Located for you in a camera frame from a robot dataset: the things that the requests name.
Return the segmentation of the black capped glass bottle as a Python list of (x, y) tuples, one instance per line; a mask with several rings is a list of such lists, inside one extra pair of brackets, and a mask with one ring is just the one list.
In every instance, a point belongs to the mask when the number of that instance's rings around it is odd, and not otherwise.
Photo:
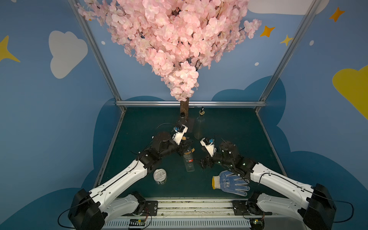
[(187, 126), (187, 117), (186, 117), (186, 114), (184, 112), (181, 112), (180, 113), (180, 119), (178, 121), (178, 124), (180, 126), (182, 126), (182, 125)]

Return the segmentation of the brown tree base plate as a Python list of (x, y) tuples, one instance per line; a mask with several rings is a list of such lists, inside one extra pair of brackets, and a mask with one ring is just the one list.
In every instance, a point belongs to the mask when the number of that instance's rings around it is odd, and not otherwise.
[(186, 126), (188, 127), (187, 133), (192, 133), (194, 128), (195, 119), (189, 117), (186, 121)]

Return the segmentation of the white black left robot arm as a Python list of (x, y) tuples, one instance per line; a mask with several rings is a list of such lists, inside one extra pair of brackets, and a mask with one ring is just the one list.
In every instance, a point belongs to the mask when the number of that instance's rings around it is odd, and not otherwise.
[(77, 230), (100, 230), (106, 222), (125, 214), (142, 212), (145, 199), (139, 193), (129, 194), (122, 201), (116, 198), (138, 180), (155, 171), (162, 158), (172, 153), (183, 155), (193, 141), (183, 140), (184, 133), (161, 132), (152, 138), (149, 147), (138, 153), (133, 162), (104, 184), (90, 191), (81, 189), (73, 198), (68, 219)]

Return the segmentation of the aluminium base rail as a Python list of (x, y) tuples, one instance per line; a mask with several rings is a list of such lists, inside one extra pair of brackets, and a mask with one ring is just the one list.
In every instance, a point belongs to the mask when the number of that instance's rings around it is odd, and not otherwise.
[(247, 227), (251, 230), (263, 230), (265, 228), (265, 216), (267, 214), (280, 214), (285, 217), (302, 221), (302, 217), (297, 213), (299, 206), (288, 199), (280, 197), (270, 197), (268, 201), (271, 206), (266, 211), (259, 214), (252, 213), (246, 206), (246, 200), (227, 199), (163, 199), (159, 200), (157, 213), (161, 209), (177, 216), (192, 216), (200, 218), (209, 216), (241, 215), (248, 221)]

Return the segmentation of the clear square glass bottle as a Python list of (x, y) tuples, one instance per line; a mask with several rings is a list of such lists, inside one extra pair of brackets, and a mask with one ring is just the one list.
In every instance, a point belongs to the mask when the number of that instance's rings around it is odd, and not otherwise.
[(195, 120), (194, 129), (193, 129), (194, 137), (197, 140), (200, 140), (203, 137), (202, 129), (205, 123), (204, 115), (205, 115), (205, 110), (204, 110), (204, 107), (202, 107), (201, 110), (198, 112), (198, 117)]

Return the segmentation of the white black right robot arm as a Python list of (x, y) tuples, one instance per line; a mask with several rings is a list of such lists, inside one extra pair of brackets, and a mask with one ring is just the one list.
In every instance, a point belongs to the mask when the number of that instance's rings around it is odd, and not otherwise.
[(218, 164), (225, 168), (212, 178), (213, 189), (247, 196), (249, 183), (266, 186), (282, 197), (253, 192), (242, 203), (250, 215), (280, 214), (302, 221), (310, 230), (332, 229), (336, 214), (335, 203), (328, 189), (320, 184), (315, 186), (292, 180), (261, 163), (242, 157), (236, 145), (223, 141), (219, 149), (213, 139), (200, 141), (208, 156), (201, 161), (202, 168)]

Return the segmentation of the blue dotted work glove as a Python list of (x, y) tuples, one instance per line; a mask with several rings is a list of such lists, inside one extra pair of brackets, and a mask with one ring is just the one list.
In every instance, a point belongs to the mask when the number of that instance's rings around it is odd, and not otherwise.
[(247, 196), (250, 191), (250, 181), (232, 173), (223, 171), (217, 176), (212, 177), (212, 188), (220, 189), (225, 193), (231, 193), (238, 196)]

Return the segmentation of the aluminium frame post left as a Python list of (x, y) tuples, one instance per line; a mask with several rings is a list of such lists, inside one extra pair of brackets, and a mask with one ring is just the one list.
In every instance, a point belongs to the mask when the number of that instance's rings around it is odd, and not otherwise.
[[(79, 3), (79, 1), (68, 0), (68, 3), (69, 3), (69, 5), (70, 5), (77, 21), (78, 21), (83, 33), (84, 33), (84, 35), (87, 39), (87, 42), (88, 42), (88, 44), (89, 44), (89, 46), (92, 50), (92, 53), (94, 54), (94, 57), (97, 61), (98, 66), (100, 67), (100, 69), (102, 71), (102, 74), (103, 74), (103, 76), (104, 76), (104, 78), (105, 78), (105, 80), (106, 80), (106, 82), (107, 82), (107, 84), (108, 84), (115, 100), (116, 100), (116, 105), (117, 105), (117, 102), (122, 100), (121, 96), (118, 92), (117, 86), (116, 86), (116, 84), (113, 80), (113, 77), (112, 77), (112, 75), (111, 75), (111, 73), (110, 73), (110, 71), (109, 71), (109, 69), (106, 65), (106, 62), (105, 62), (105, 60), (102, 56), (102, 53), (101, 53), (101, 51), (100, 51), (100, 49), (97, 45), (95, 37), (94, 37), (87, 21), (78, 12), (78, 8), (77, 8), (76, 5), (77, 5), (77, 3)], [(120, 108), (122, 113), (126, 112), (125, 106), (123, 106), (123, 105), (117, 105), (117, 106)]]

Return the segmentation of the small green circuit board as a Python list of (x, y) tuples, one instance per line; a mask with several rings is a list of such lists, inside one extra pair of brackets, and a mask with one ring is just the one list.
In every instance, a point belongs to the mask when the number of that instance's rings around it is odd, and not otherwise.
[(143, 219), (130, 219), (128, 222), (129, 228), (144, 228), (146, 226), (146, 221)]

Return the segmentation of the pink cherry blossom tree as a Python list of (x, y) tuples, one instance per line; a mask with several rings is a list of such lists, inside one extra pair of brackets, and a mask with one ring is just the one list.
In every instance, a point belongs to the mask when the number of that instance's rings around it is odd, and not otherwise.
[(180, 102), (183, 113), (198, 71), (252, 39), (262, 21), (245, 19), (248, 1), (79, 1), (79, 14), (107, 26), (114, 43), (152, 71)]

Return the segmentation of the aluminium back crossbar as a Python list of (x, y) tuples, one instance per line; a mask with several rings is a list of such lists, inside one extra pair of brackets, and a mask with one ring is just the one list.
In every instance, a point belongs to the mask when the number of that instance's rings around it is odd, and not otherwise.
[[(117, 106), (148, 106), (148, 107), (176, 107), (180, 106), (178, 101), (116, 101)], [(241, 101), (189, 101), (192, 107), (265, 107), (266, 102), (241, 102)]]

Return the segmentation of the aluminium frame post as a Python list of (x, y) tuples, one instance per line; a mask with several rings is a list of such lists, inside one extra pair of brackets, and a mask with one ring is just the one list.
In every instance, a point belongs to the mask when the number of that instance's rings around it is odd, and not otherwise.
[(259, 105), (255, 107), (255, 112), (258, 114), (262, 107), (266, 106), (266, 100), (271, 94), (273, 88), (275, 87), (277, 81), (281, 77), (282, 72), (284, 71), (285, 67), (287, 66), (288, 62), (290, 61), (294, 51), (298, 47), (300, 41), (302, 40), (303, 36), (305, 35), (306, 31), (308, 30), (310, 24), (312, 23), (314, 17), (317, 14), (318, 7), (321, 5), (322, 0), (314, 0), (311, 2), (308, 10), (306, 11), (299, 27), (297, 28), (294, 37), (291, 43), (287, 46), (287, 49), (280, 60), (275, 72), (271, 76), (269, 82), (267, 83), (264, 91), (262, 92), (258, 102)]
[[(107, 82), (107, 84), (108, 84), (115, 100), (116, 100), (116, 105), (117, 105), (117, 102), (122, 100), (121, 96), (118, 92), (117, 86), (116, 86), (116, 84), (113, 80), (113, 77), (112, 77), (112, 75), (111, 75), (111, 73), (110, 73), (110, 71), (109, 71), (109, 69), (106, 65), (106, 62), (105, 62), (105, 60), (102, 56), (102, 53), (101, 53), (101, 51), (100, 51), (100, 49), (97, 45), (95, 37), (94, 37), (87, 21), (78, 12), (78, 8), (77, 8), (76, 5), (77, 5), (77, 3), (79, 3), (79, 1), (68, 0), (68, 3), (69, 3), (69, 5), (70, 5), (77, 21), (78, 21), (83, 33), (84, 33), (84, 35), (87, 39), (87, 42), (88, 42), (88, 44), (89, 44), (89, 46), (92, 50), (92, 53), (94, 54), (94, 57), (97, 61), (98, 66), (100, 67), (100, 69), (102, 71), (102, 74), (103, 74), (103, 76), (104, 76), (104, 78), (105, 78), (105, 80), (106, 80), (106, 82)], [(120, 108), (122, 113), (126, 112), (125, 106), (123, 106), (123, 105), (117, 105), (117, 106)]]

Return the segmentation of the cork stoppered glass bottle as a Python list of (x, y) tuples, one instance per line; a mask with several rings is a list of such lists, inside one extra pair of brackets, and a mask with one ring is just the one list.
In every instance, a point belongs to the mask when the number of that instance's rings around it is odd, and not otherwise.
[(188, 148), (184, 152), (183, 157), (184, 157), (186, 171), (187, 172), (193, 172), (193, 171), (195, 171), (194, 158), (193, 158), (193, 149), (192, 148)]

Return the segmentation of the aluminium frame post right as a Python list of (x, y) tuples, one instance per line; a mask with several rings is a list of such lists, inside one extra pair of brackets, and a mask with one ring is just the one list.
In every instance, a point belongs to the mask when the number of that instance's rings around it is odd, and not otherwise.
[(287, 46), (287, 49), (280, 60), (275, 72), (271, 76), (269, 82), (267, 83), (264, 91), (262, 92), (258, 102), (259, 105), (255, 107), (255, 112), (258, 114), (262, 107), (266, 106), (266, 100), (271, 94), (273, 88), (275, 87), (277, 81), (281, 77), (282, 72), (284, 71), (285, 67), (287, 66), (288, 62), (290, 61), (294, 51), (298, 47), (300, 41), (302, 40), (303, 36), (305, 35), (306, 31), (308, 30), (310, 24), (312, 23), (314, 17), (317, 14), (318, 7), (321, 5), (322, 0), (314, 0), (311, 2), (308, 10), (306, 11), (299, 27), (297, 28), (294, 37), (291, 43)]

